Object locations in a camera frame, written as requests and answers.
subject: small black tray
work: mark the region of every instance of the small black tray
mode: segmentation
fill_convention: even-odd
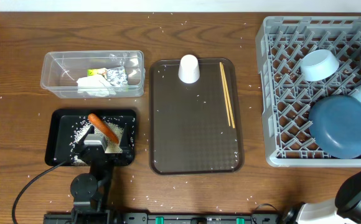
[[[224,64],[236,128],[228,126],[219,63]],[[235,172],[244,164],[235,67],[199,59],[200,78],[183,83],[180,60],[150,68],[150,167],[161,175]]]
[[[48,166],[55,166],[67,161],[72,155],[74,132],[81,128],[82,121],[88,121],[88,115],[94,113],[103,120],[110,119],[110,123],[117,124],[124,129],[124,135],[128,135],[129,150],[126,153],[107,154],[114,160],[116,166],[127,166],[134,160],[134,144],[136,136],[136,113],[133,110],[89,110],[89,109],[59,109],[53,112],[50,121],[48,143],[45,153],[45,163]]]

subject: white bowl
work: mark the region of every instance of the white bowl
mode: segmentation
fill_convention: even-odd
[[[307,54],[301,63],[301,73],[305,81],[325,79],[337,71],[339,62],[330,50],[315,50]]]

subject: wooden table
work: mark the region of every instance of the wooden table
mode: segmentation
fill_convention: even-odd
[[[137,111],[136,160],[115,169],[109,200],[122,210],[246,214],[261,203],[285,209],[335,197],[340,185],[360,169],[274,168],[265,161],[255,35],[269,15],[273,14],[0,13],[0,223],[11,222],[19,191],[49,168],[44,155],[50,117],[56,109],[68,107]],[[145,94],[111,101],[64,100],[41,89],[44,55],[66,50],[143,51]],[[235,65],[245,150],[240,172],[160,176],[149,167],[147,71],[158,60],[185,54],[225,57]],[[17,206],[19,223],[42,223],[47,212],[71,210],[70,183],[88,170],[60,167],[31,185]]]

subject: chopsticks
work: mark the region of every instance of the chopsticks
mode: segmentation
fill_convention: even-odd
[[[220,76],[222,78],[223,96],[225,97],[226,113],[228,115],[228,124],[230,126],[230,121],[232,121],[232,128],[235,128],[235,120],[233,118],[232,104],[230,103],[228,84],[226,81],[225,70],[223,69],[222,62],[219,62],[219,67],[220,67]]]

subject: black cable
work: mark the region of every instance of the black cable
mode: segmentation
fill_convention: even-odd
[[[45,174],[49,173],[50,171],[60,167],[61,165],[65,164],[66,162],[68,162],[68,161],[61,162],[61,163],[57,164],[56,166],[43,171],[38,176],[34,177],[26,186],[23,187],[23,189],[20,191],[19,195],[17,196],[16,200],[14,201],[13,207],[12,207],[12,220],[13,220],[14,224],[18,224],[18,222],[16,220],[16,206],[17,206],[17,203],[20,200],[21,195],[23,195],[23,193],[27,190],[27,188],[29,188],[30,185],[32,183],[34,183],[39,177],[42,177],[43,175],[45,175]]]
[[[264,206],[272,207],[273,209],[276,210],[276,213],[278,213],[278,215],[280,215],[279,210],[277,210],[273,205],[271,205],[271,204],[269,204],[269,203],[262,203],[262,204],[260,204],[259,206],[257,206],[257,207],[253,210],[253,212],[251,213],[251,220],[253,220],[254,224],[257,224],[256,218],[253,217],[254,213],[255,213],[258,209],[260,209],[261,207],[264,207]]]

